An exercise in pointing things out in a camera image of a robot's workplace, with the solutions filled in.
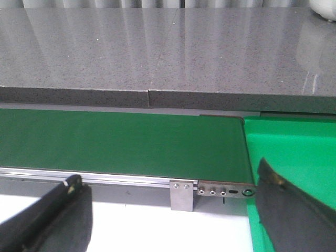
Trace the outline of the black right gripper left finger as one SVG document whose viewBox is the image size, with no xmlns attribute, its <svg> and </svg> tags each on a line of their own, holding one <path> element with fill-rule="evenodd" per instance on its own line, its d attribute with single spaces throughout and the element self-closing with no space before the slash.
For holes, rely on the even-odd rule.
<svg viewBox="0 0 336 252">
<path fill-rule="evenodd" d="M 72 175 L 1 223 L 1 251 L 86 251 L 92 226 L 92 189 Z"/>
</svg>

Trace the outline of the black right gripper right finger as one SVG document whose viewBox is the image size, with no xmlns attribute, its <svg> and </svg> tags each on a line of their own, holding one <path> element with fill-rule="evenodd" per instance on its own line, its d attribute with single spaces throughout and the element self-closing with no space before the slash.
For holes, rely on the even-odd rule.
<svg viewBox="0 0 336 252">
<path fill-rule="evenodd" d="M 275 251 L 335 251 L 335 210 L 258 165 L 256 207 Z"/>
</svg>

